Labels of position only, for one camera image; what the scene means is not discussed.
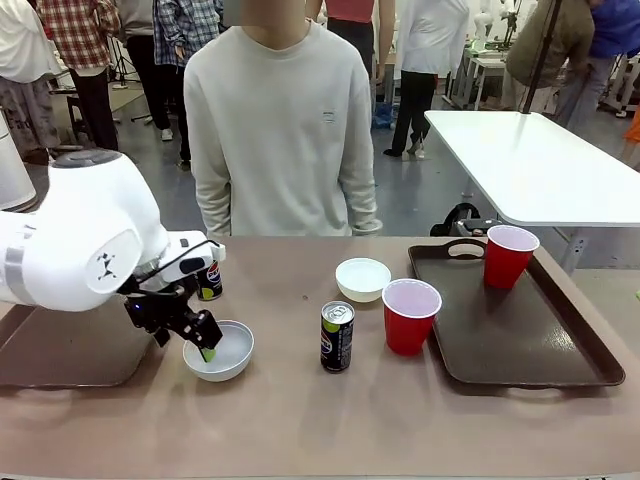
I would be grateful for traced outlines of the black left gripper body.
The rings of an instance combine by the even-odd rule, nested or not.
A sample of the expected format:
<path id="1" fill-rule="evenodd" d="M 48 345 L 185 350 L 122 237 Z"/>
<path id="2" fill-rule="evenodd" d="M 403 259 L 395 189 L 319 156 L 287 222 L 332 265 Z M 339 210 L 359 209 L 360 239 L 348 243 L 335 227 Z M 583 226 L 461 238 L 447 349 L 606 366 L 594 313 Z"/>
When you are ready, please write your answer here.
<path id="1" fill-rule="evenodd" d="M 185 333 L 194 327 L 197 318 L 188 305 L 194 293 L 192 281 L 178 281 L 161 291 L 126 295 L 124 307 L 133 325 L 147 333 L 160 329 Z"/>

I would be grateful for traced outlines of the white plastic bowl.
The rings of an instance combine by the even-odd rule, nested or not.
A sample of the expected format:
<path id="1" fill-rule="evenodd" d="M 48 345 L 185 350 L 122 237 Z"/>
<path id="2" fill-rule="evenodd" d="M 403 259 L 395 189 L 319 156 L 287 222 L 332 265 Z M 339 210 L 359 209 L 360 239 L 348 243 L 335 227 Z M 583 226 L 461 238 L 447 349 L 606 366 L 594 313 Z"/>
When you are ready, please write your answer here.
<path id="1" fill-rule="evenodd" d="M 218 322 L 222 339 L 209 362 L 203 360 L 198 348 L 190 342 L 183 344 L 183 360 L 187 368 L 207 382 L 231 380 L 244 371 L 251 360 L 255 339 L 245 324 L 232 320 Z"/>
<path id="2" fill-rule="evenodd" d="M 335 270 L 338 289 L 356 303 L 378 300 L 391 278 L 389 268 L 371 258 L 351 258 L 341 262 Z"/>

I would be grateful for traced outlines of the black Pepsi can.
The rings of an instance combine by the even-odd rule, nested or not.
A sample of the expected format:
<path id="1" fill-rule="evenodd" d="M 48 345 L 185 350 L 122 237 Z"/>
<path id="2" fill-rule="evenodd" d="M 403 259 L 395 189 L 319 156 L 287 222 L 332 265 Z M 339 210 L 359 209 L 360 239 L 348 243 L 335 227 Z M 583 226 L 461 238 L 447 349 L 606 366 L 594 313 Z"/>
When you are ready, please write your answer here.
<path id="1" fill-rule="evenodd" d="M 207 269 L 198 272 L 196 280 L 197 296 L 200 301 L 212 301 L 222 295 L 223 285 L 217 260 L 214 260 Z"/>
<path id="2" fill-rule="evenodd" d="M 320 361 L 329 372 L 346 370 L 351 363 L 354 308 L 344 301 L 331 301 L 321 309 Z"/>

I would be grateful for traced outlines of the red plastic cup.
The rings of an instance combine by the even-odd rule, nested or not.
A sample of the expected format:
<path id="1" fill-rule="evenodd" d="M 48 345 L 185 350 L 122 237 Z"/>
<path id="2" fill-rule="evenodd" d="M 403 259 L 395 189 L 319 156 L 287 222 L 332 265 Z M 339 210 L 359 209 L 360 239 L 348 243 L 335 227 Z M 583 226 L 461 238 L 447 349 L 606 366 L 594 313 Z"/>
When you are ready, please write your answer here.
<path id="1" fill-rule="evenodd" d="M 539 248 L 536 235 L 511 225 L 496 225 L 487 231 L 484 282 L 500 289 L 514 287 Z"/>
<path id="2" fill-rule="evenodd" d="M 442 307 L 440 293 L 417 279 L 397 279 L 382 292 L 388 347 L 401 356 L 418 355 Z"/>

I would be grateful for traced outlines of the person's right forearm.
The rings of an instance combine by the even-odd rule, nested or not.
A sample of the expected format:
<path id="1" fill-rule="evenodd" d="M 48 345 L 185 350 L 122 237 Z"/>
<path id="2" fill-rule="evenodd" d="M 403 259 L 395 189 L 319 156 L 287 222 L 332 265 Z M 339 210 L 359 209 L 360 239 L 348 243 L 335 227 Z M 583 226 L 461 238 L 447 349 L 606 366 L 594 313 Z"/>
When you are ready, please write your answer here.
<path id="1" fill-rule="evenodd" d="M 196 200 L 210 238 L 231 235 L 231 182 L 226 164 L 193 161 Z"/>

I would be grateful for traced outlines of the person's left forearm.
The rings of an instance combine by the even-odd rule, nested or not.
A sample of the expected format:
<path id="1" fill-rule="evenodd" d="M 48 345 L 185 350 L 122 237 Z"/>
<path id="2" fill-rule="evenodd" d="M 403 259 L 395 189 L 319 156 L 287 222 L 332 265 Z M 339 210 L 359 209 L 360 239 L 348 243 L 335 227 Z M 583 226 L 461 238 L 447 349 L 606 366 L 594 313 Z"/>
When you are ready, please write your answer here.
<path id="1" fill-rule="evenodd" d="M 352 233 L 358 236 L 377 235 L 383 223 L 377 216 L 373 166 L 344 163 L 339 180 L 349 210 Z"/>

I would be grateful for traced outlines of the brown plastic tray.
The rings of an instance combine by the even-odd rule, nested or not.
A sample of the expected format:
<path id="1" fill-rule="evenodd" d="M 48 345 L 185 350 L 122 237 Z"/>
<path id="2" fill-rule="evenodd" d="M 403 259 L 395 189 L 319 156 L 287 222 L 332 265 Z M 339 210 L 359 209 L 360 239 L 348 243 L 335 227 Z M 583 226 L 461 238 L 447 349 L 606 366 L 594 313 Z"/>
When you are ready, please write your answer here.
<path id="1" fill-rule="evenodd" d="M 442 308 L 435 341 L 447 373 L 468 385 L 523 389 L 601 388 L 626 373 L 548 269 L 533 257 L 511 289 L 484 283 L 482 241 L 456 238 L 414 245 L 419 280 L 435 287 Z"/>
<path id="2" fill-rule="evenodd" d="M 0 312 L 0 388 L 120 385 L 154 343 L 118 298 L 80 313 L 8 304 Z"/>

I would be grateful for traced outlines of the white air purifier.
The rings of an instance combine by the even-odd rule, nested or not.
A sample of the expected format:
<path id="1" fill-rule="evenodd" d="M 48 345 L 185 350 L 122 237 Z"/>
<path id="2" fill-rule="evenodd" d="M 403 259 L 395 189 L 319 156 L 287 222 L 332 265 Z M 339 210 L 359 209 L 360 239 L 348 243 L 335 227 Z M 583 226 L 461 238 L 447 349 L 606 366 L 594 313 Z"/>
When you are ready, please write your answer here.
<path id="1" fill-rule="evenodd" d="M 34 185 L 0 110 L 0 211 L 25 211 L 37 200 Z"/>

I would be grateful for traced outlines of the person in cream sweatshirt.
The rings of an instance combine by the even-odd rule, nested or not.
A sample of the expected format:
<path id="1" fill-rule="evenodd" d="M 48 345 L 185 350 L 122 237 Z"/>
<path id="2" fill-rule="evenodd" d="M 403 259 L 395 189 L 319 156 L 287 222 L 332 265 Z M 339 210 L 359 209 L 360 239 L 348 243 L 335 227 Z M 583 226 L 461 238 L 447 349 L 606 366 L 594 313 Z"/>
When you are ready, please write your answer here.
<path id="1" fill-rule="evenodd" d="M 226 164 L 230 236 L 351 236 L 341 167 L 371 164 L 369 76 L 349 42 L 312 21 L 284 49 L 235 26 L 189 60 L 193 161 Z"/>

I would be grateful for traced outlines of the bystander in blue plaid shirt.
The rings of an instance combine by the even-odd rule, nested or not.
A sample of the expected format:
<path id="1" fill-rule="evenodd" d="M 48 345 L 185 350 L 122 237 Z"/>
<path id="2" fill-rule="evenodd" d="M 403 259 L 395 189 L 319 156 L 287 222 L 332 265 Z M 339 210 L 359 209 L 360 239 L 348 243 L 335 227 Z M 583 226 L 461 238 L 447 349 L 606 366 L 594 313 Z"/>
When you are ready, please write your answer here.
<path id="1" fill-rule="evenodd" d="M 181 136 L 179 166 L 191 168 L 184 104 L 184 73 L 189 59 L 220 35 L 223 0 L 152 0 L 154 60 L 167 67 Z"/>

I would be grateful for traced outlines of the bystander in red plaid shirt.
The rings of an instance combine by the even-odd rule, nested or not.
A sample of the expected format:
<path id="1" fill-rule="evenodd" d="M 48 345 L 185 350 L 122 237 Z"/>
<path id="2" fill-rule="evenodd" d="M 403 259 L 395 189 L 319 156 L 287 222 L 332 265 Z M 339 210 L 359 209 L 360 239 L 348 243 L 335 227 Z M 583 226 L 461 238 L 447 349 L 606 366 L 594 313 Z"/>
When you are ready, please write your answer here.
<path id="1" fill-rule="evenodd" d="M 82 118 L 99 148 L 118 150 L 110 106 L 107 38 L 120 30 L 112 0 L 37 0 L 39 17 L 69 69 Z"/>

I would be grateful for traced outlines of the bystander in white patterned dress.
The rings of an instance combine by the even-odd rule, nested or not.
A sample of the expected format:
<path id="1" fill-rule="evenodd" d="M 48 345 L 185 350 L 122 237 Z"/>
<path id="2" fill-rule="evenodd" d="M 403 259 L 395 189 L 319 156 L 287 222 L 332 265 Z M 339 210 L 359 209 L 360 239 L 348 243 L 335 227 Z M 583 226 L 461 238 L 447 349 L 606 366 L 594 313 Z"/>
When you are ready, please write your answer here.
<path id="1" fill-rule="evenodd" d="M 61 72 L 28 0 L 0 0 L 0 107 L 25 163 L 45 165 L 60 146 L 49 81 Z"/>

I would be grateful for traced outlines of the black stand pole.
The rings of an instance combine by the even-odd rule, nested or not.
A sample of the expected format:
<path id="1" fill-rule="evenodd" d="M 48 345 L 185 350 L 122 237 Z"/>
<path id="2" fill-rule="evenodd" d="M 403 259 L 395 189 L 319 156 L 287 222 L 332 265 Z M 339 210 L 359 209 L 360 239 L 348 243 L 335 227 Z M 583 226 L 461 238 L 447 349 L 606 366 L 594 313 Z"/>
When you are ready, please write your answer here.
<path id="1" fill-rule="evenodd" d="M 563 0 L 553 0 L 551 2 L 549 12 L 545 18 L 545 26 L 543 28 L 542 43 L 538 49 L 536 61 L 534 63 L 534 71 L 531 76 L 531 83 L 528 87 L 525 102 L 521 112 L 523 114 L 529 114 L 531 112 L 531 105 L 533 103 L 535 93 L 540 81 L 541 73 L 546 61 L 546 56 L 549 51 L 550 44 L 553 39 L 555 25 L 559 16 L 561 5 Z"/>

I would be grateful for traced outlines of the bystander in brown jacket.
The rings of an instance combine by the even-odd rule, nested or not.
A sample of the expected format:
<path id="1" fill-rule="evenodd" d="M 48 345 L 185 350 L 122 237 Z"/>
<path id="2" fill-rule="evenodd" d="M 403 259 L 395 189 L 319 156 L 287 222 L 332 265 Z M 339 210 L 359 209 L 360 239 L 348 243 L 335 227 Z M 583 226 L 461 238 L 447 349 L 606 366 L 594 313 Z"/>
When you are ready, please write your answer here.
<path id="1" fill-rule="evenodd" d="M 537 0 L 506 58 L 503 108 L 522 111 L 532 95 L 530 110 L 542 113 L 552 105 L 562 68 L 586 68 L 594 35 L 592 9 L 599 2 Z"/>

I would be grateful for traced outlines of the bystander in blue top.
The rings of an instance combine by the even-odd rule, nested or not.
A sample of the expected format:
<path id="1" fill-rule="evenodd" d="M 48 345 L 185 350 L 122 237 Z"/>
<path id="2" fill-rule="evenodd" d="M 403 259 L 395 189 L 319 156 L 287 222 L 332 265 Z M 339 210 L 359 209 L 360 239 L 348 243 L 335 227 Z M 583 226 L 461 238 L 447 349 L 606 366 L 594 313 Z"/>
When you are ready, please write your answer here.
<path id="1" fill-rule="evenodd" d="M 570 68 L 560 90 L 556 122 L 584 138 L 618 56 L 640 52 L 640 0 L 604 0 L 592 10 L 594 35 L 587 59 Z"/>

